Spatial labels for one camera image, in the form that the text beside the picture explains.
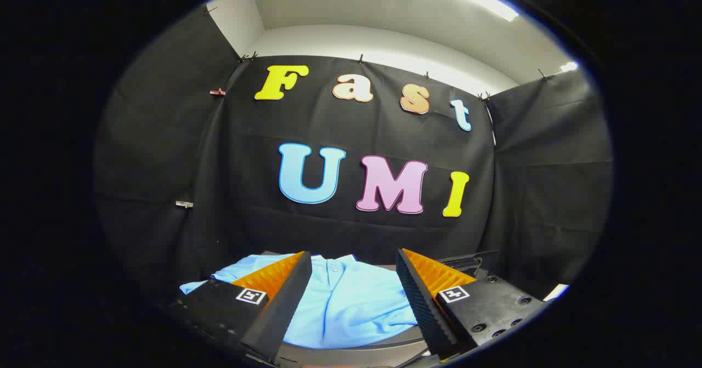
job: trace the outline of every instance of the black curtain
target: black curtain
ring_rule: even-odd
[[[100,217],[148,296],[167,301],[178,285],[265,250],[391,264],[397,247],[431,258],[499,249],[499,273],[535,296],[572,283],[602,231],[612,179],[602,104],[582,73],[493,95],[488,114],[473,95],[389,66],[326,56],[239,64],[205,11],[193,10],[135,59],[98,130]],[[306,65],[309,74],[281,100],[254,100],[270,65]],[[370,79],[375,98],[335,98],[336,78],[347,73]],[[429,113],[401,109],[407,83],[428,88]],[[220,87],[226,96],[209,95]],[[458,127],[455,99],[469,108],[471,131]],[[321,183],[319,149],[346,151],[330,200],[309,205],[281,193],[281,143],[312,149],[303,173],[312,188]],[[356,209],[365,155],[387,158],[395,176],[407,161],[428,164],[423,213]],[[451,171],[471,178],[458,218],[441,215]]]
[[[116,82],[95,141],[98,213],[145,294],[167,301],[200,276],[190,253],[191,181],[200,136],[238,55],[204,6],[168,28]]]
[[[255,100],[271,65],[305,65],[309,74],[299,76],[291,90],[281,88],[281,100]],[[371,81],[373,100],[333,96],[337,77],[347,73]],[[402,110],[399,100],[408,83],[428,88],[429,113]],[[393,264],[398,247],[432,258],[476,251],[492,195],[494,143],[489,115],[475,96],[408,71],[329,56],[260,56],[245,61],[225,90],[203,136],[195,178],[193,245],[205,271],[265,250],[309,250],[328,257],[353,253],[372,264]],[[469,108],[471,131],[456,122],[449,104],[456,99]],[[296,203],[281,193],[282,143],[311,148],[303,172],[309,188],[321,183],[324,159],[319,150],[331,146],[346,151],[330,200]],[[366,176],[361,158],[366,155],[384,156],[395,177],[407,161],[428,164],[423,213],[356,209]],[[471,178],[458,218],[442,216],[452,171]]]
[[[576,280],[607,220],[614,169],[602,98],[576,70],[486,103],[495,189],[480,249],[500,249],[502,276],[544,298]]]

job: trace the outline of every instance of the polo shirt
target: polo shirt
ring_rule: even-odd
[[[212,275],[232,281],[288,258],[251,255]],[[336,259],[312,256],[312,275],[283,340],[314,349],[354,348],[391,338],[417,320],[397,273],[356,260],[353,254]],[[180,286],[183,293],[205,281]]]

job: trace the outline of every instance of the orange soft gripper pad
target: orange soft gripper pad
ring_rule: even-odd
[[[301,256],[305,253],[300,253],[284,258],[276,263],[260,270],[253,271],[243,278],[238,278],[231,284],[239,287],[252,288],[253,290],[265,291],[268,294],[268,303],[273,301],[275,294],[283,286],[283,283],[288,279],[290,271],[295,268],[295,265],[300,261]]]
[[[468,276],[461,271],[444,265],[431,258],[424,257],[421,254],[409,251],[406,248],[402,249],[409,258],[409,261],[417,270],[419,277],[424,282],[429,294],[436,300],[437,293],[447,288],[466,285],[475,281],[475,278]]]

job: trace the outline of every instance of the ceiling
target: ceiling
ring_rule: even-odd
[[[570,61],[526,16],[508,22],[465,0],[256,0],[266,29],[359,25],[424,38],[475,58],[517,83]]]

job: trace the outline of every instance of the pink letter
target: pink letter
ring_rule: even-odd
[[[386,211],[393,208],[402,193],[402,201],[397,205],[397,211],[405,214],[422,213],[424,210],[421,204],[422,178],[428,169],[426,163],[407,162],[397,179],[393,178],[388,160],[384,157],[364,156],[361,163],[366,166],[366,185],[363,188],[363,198],[356,202],[357,209],[368,212],[378,210],[381,207],[376,201],[376,190],[378,190]]]

